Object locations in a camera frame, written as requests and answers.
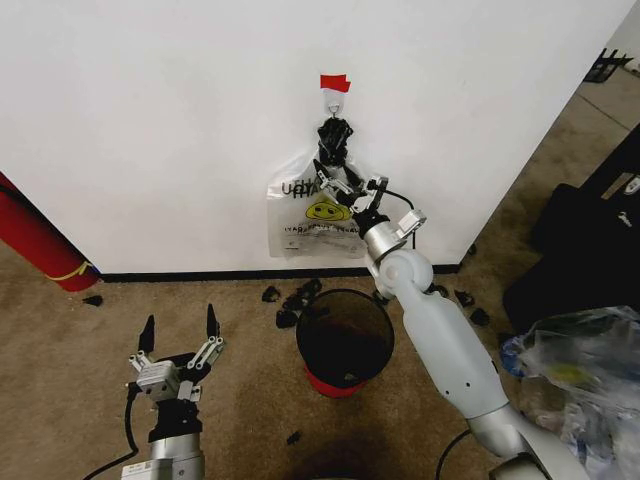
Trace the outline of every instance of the white plastic bag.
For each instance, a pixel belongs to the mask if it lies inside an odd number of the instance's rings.
[[[507,350],[503,358],[514,371],[545,377],[568,394],[561,438],[591,479],[638,478],[638,313],[621,306],[540,320]],[[516,365],[512,357],[518,351]]]
[[[358,225],[348,208],[320,190],[314,158],[317,150],[296,158],[269,182],[269,253],[272,257],[363,258],[366,247]],[[348,163],[357,171],[352,161]]]

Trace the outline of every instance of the red gas cylinder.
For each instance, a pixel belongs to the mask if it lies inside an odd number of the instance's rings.
[[[99,279],[91,264],[0,173],[0,238],[69,292]]]

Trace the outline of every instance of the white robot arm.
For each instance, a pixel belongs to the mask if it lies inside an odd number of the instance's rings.
[[[433,280],[431,264],[416,250],[400,248],[425,222],[424,214],[412,210],[394,228],[377,211],[388,179],[374,177],[352,187],[320,162],[314,164],[320,187],[351,209],[367,244],[367,268],[377,289],[400,302],[407,334],[438,391],[485,448],[509,459],[491,478],[587,480],[578,459],[554,434],[511,407],[496,365],[456,304],[437,292],[423,293]]]

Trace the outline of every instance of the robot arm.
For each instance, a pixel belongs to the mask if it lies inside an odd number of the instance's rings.
[[[436,388],[465,417],[485,448],[510,459],[491,478],[587,480],[577,458],[554,434],[511,407],[496,365],[455,303],[437,292],[423,293],[431,285],[433,268],[416,250],[401,247],[425,222],[424,214],[412,210],[395,228],[377,211],[386,178],[374,177],[351,188],[335,181],[320,162],[314,164],[321,188],[351,209],[367,244],[367,268],[378,292],[387,299],[398,298],[407,334]]]
[[[150,459],[122,469],[126,480],[202,480],[204,455],[200,450],[202,423],[197,403],[202,395],[198,382],[224,347],[213,306],[207,309],[207,340],[197,353],[184,353],[154,361],[154,319],[149,317],[140,334],[138,352],[129,362],[138,373],[135,383],[154,402],[158,421],[149,433]]]

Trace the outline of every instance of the smiley face logo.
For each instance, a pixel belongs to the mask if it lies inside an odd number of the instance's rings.
[[[332,202],[318,202],[307,208],[307,218],[337,222],[339,220],[349,220],[351,212],[343,205],[336,205]]]

